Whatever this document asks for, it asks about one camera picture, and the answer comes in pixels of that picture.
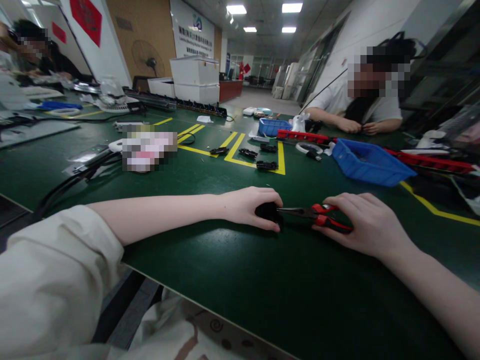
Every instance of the blue plastic bin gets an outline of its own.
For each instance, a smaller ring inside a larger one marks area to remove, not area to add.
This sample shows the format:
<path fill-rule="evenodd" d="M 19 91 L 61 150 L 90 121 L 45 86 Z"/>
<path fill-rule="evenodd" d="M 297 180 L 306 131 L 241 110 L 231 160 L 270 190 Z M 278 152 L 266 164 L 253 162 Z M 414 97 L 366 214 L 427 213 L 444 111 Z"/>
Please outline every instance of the blue plastic bin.
<path fill-rule="evenodd" d="M 367 183 L 394 187 L 406 178 L 417 175 L 374 144 L 338 139 L 332 155 L 346 177 Z"/>
<path fill-rule="evenodd" d="M 276 138 L 279 134 L 279 130 L 291 130 L 292 125 L 289 124 L 288 121 L 282 120 L 270 120 L 267 118 L 262 117 L 260 119 L 260 126 L 258 128 L 258 132 L 262 136 L 268 136 Z"/>

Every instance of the pliers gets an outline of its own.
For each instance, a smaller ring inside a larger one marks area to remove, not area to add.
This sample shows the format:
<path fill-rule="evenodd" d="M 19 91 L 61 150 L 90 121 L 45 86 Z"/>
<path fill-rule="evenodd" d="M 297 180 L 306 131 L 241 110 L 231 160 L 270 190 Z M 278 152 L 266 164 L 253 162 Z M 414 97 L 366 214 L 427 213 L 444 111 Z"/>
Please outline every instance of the pliers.
<path fill-rule="evenodd" d="M 339 210 L 338 207 L 324 204 L 315 204 L 311 208 L 303 207 L 290 207 L 290 208 L 278 208 L 277 211 L 284 214 L 294 215 L 301 218 L 315 219 L 315 224 L 319 227 L 326 227 L 335 230 L 342 234 L 350 234 L 354 229 L 345 226 L 333 218 L 326 216 L 326 213 Z"/>

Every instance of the white sleeve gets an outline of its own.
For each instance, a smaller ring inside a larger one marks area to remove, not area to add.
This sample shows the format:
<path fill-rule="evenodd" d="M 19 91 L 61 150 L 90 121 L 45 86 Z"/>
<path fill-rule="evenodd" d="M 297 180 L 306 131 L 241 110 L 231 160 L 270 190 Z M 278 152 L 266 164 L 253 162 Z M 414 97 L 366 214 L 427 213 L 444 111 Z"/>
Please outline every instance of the white sleeve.
<path fill-rule="evenodd" d="M 313 101 L 307 106 L 307 108 L 318 108 L 325 110 L 330 105 L 331 101 L 332 91 L 330 90 L 330 87 L 327 87 L 320 95 L 313 99 Z"/>
<path fill-rule="evenodd" d="M 12 235 L 0 255 L 0 358 L 90 343 L 123 252 L 83 205 Z"/>
<path fill-rule="evenodd" d="M 400 111 L 398 97 L 381 97 L 378 106 L 371 115 L 375 123 L 380 123 L 389 119 L 402 120 L 402 112 Z"/>

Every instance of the wall fan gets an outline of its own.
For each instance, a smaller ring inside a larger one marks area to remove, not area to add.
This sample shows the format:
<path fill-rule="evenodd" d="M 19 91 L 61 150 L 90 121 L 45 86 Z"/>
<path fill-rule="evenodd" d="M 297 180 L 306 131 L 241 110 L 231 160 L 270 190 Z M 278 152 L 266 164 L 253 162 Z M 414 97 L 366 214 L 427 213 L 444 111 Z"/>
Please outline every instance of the wall fan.
<path fill-rule="evenodd" d="M 165 76 L 165 66 L 159 52 L 145 40 L 136 40 L 131 47 L 131 55 L 142 75 L 152 74 L 156 78 Z"/>

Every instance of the red pliers handle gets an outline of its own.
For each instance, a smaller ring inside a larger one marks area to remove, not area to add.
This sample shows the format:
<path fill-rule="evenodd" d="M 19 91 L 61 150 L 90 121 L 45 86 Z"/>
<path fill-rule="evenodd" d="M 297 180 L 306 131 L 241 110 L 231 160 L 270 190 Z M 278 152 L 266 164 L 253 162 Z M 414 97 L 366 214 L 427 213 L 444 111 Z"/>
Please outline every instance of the red pliers handle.
<path fill-rule="evenodd" d="M 318 214 L 315 224 L 319 227 L 330 228 L 342 234 L 350 234 L 354 230 L 353 228 L 343 225 L 338 221 L 335 221 L 334 219 L 324 215 L 331 211 L 339 210 L 339 208 L 336 206 L 315 204 L 311 207 L 311 209 Z"/>

